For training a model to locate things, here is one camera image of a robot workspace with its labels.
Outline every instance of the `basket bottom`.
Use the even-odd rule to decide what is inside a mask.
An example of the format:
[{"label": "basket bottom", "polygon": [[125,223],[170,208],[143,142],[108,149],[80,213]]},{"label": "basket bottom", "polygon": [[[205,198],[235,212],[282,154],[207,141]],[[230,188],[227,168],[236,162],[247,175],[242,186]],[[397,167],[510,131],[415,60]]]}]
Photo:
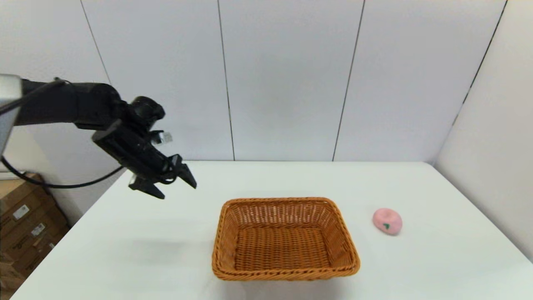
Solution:
[{"label": "basket bottom", "polygon": [[319,227],[248,227],[239,230],[238,271],[331,267]]}]

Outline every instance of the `orange wicker basket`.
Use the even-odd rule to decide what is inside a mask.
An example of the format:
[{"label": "orange wicker basket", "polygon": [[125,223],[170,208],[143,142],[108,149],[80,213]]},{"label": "orange wicker basket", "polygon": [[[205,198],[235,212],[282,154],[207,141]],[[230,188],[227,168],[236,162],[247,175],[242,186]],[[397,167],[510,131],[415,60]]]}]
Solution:
[{"label": "orange wicker basket", "polygon": [[233,199],[222,207],[212,265],[223,280],[317,280],[353,275],[360,260],[327,198]]}]

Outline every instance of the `pink toy fruit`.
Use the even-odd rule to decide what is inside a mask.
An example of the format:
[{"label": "pink toy fruit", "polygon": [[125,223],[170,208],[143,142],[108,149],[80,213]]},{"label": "pink toy fruit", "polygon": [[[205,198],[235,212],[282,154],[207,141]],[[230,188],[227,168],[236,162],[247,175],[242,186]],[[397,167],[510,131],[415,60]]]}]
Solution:
[{"label": "pink toy fruit", "polygon": [[398,234],[403,224],[400,215],[390,208],[376,210],[372,222],[379,230],[390,235]]}]

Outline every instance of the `white wall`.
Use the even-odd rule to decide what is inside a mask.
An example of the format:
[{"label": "white wall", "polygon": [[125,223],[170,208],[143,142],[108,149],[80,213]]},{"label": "white wall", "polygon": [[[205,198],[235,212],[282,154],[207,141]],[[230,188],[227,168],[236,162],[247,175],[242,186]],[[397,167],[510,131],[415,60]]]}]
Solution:
[{"label": "white wall", "polygon": [[94,39],[122,99],[154,99],[172,133],[161,150],[233,160],[216,0],[84,0]]},{"label": "white wall", "polygon": [[[503,3],[2,1],[0,72],[153,97],[174,135],[162,151],[186,160],[329,161],[337,146],[335,160],[431,162]],[[117,166],[72,124],[25,131],[6,157],[59,184]],[[24,164],[25,144],[43,161]],[[62,192],[71,220],[111,182]]]},{"label": "white wall", "polygon": [[362,0],[220,0],[236,160],[333,158]]},{"label": "white wall", "polygon": [[335,160],[433,162],[504,3],[367,1]]},{"label": "white wall", "polygon": [[533,2],[508,1],[436,168],[533,261],[532,28]]}]

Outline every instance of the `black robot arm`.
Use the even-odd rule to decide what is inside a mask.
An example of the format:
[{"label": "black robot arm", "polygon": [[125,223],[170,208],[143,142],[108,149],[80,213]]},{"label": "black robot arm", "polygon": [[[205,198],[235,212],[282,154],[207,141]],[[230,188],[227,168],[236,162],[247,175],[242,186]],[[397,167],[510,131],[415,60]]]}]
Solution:
[{"label": "black robot arm", "polygon": [[163,199],[155,183],[170,184],[177,177],[196,188],[196,181],[182,158],[167,157],[152,143],[158,133],[150,131],[165,116],[162,106],[148,97],[131,104],[103,83],[57,84],[22,80],[27,102],[20,107],[15,125],[74,123],[80,129],[96,130],[92,140],[122,166],[134,173],[130,188]]}]

